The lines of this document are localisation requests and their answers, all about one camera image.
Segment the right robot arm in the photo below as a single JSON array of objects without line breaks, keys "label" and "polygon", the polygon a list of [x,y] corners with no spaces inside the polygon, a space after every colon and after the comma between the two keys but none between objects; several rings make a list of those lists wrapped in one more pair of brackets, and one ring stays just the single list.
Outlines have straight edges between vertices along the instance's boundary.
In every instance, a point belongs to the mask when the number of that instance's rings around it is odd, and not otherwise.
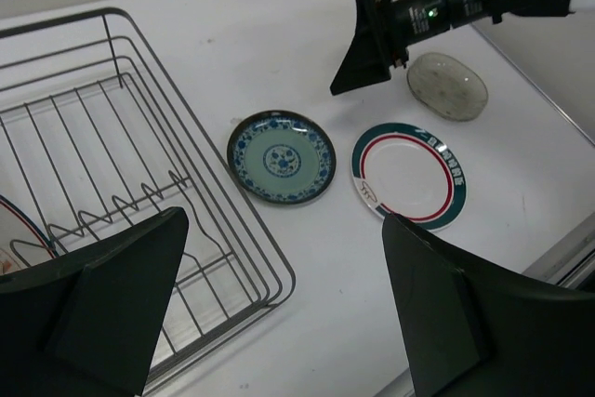
[{"label": "right robot arm", "polygon": [[409,48],[484,18],[566,17],[594,0],[355,0],[354,36],[331,85],[332,95],[389,81],[409,61]]}]

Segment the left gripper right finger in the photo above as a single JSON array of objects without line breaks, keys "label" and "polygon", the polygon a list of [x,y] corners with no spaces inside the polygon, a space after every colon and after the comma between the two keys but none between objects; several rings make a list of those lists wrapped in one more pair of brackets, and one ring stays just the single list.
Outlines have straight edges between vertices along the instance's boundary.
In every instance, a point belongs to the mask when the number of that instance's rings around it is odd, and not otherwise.
[{"label": "left gripper right finger", "polygon": [[391,214],[390,285],[418,396],[590,396],[594,291],[510,271]]}]

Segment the aluminium rail right side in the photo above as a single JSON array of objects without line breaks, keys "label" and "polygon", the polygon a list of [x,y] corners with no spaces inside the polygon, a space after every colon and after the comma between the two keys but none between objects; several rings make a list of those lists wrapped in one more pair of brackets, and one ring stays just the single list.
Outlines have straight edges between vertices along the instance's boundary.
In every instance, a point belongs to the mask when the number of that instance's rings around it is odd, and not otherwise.
[{"label": "aluminium rail right side", "polygon": [[514,19],[478,31],[547,103],[529,112],[541,173],[563,228],[561,239],[527,275],[551,284],[594,289],[594,19]]}]

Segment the white plate green red rim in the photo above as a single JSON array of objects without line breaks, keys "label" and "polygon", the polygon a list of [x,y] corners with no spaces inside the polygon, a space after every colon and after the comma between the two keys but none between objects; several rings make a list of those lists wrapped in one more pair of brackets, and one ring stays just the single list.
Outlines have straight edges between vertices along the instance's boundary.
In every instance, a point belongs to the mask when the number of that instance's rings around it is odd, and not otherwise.
[{"label": "white plate green red rim", "polygon": [[350,170],[355,191],[375,215],[400,214],[430,232],[451,225],[468,199],[464,169],[451,148],[405,123],[363,132],[353,146]]}]

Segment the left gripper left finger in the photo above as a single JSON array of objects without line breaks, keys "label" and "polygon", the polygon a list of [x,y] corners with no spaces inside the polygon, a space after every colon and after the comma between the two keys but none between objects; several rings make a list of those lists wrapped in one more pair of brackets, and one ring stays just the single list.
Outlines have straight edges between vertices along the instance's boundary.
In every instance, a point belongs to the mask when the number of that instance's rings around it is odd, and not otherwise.
[{"label": "left gripper left finger", "polygon": [[2,395],[140,396],[188,232],[173,206],[2,276]]}]

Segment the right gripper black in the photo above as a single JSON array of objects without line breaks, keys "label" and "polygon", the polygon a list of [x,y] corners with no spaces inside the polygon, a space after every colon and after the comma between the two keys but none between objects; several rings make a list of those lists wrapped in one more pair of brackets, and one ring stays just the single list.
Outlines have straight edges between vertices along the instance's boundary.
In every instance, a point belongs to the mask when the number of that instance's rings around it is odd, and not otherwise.
[{"label": "right gripper black", "polygon": [[448,0],[355,0],[350,47],[330,85],[333,96],[390,80],[409,47],[451,28]]}]

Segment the orange sunburst white plate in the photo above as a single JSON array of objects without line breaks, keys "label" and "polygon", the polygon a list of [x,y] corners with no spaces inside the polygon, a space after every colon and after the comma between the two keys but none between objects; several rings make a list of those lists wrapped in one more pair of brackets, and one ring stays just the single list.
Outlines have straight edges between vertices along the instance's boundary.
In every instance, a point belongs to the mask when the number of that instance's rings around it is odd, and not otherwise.
[{"label": "orange sunburst white plate", "polygon": [[48,262],[58,254],[47,236],[5,196],[1,196],[1,274]]}]

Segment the blue floral green plate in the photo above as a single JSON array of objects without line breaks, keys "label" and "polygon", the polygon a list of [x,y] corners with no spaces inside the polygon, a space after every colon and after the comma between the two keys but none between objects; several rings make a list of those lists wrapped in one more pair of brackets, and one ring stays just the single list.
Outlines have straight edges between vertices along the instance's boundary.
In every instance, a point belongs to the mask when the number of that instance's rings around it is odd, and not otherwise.
[{"label": "blue floral green plate", "polygon": [[290,111],[257,112],[232,131],[231,174],[246,191],[275,205],[300,205],[323,194],[337,170],[334,145],[310,118]]}]

